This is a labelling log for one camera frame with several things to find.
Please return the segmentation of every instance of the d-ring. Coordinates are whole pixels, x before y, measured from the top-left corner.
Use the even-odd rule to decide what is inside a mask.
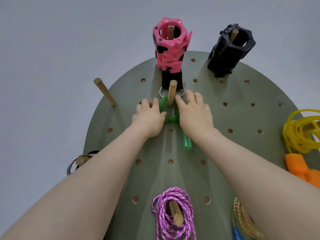
[[[161,90],[162,90],[162,87],[160,88],[159,90],[159,94],[160,94],[160,97],[163,98],[162,94],[161,94]],[[182,97],[184,94],[185,94],[186,90],[184,89],[183,87],[183,93],[180,95],[180,97]]]
[[[71,174],[70,170],[74,162],[77,160],[78,157],[89,157],[92,158],[95,154],[81,154],[79,156],[76,156],[72,161],[69,163],[67,169],[66,169],[66,174],[69,176]]]

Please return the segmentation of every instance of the right hand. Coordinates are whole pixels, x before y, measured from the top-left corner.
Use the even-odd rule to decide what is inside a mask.
[[[194,141],[202,133],[214,128],[214,123],[210,107],[203,103],[200,93],[186,90],[186,97],[187,104],[179,95],[176,96],[180,114],[180,126],[186,136]]]

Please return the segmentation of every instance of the pegboard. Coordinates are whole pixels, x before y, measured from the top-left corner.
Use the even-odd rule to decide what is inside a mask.
[[[208,52],[201,51],[185,53],[182,73],[186,89],[202,94],[211,108],[214,127],[224,136],[285,168],[281,131],[289,115],[297,110],[293,102],[267,77],[241,62],[228,77],[215,78],[207,69],[208,56]],[[106,97],[101,99],[83,152],[101,150],[117,138],[131,124],[136,105],[143,98],[160,99],[161,77],[155,58],[120,77],[109,89],[117,106],[112,107]],[[320,170],[318,150],[304,158],[310,168]],[[155,196],[173,186],[190,196],[198,239],[232,239],[231,206],[235,193],[197,145],[192,143],[192,150],[183,150],[178,124],[165,124],[161,133],[148,139],[138,153],[106,238],[156,239],[150,204]]]

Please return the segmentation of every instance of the black lifting strap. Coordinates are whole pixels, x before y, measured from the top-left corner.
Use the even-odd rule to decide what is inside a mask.
[[[171,73],[168,67],[166,71],[162,71],[162,88],[169,89],[171,80],[177,81],[177,89],[183,89],[182,72]]]

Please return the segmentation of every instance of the gray wall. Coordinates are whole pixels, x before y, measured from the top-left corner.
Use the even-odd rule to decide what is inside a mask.
[[[0,0],[0,235],[66,176],[106,86],[154,56],[152,27],[181,18],[189,50],[238,22],[243,60],[300,109],[319,109],[320,0]]]

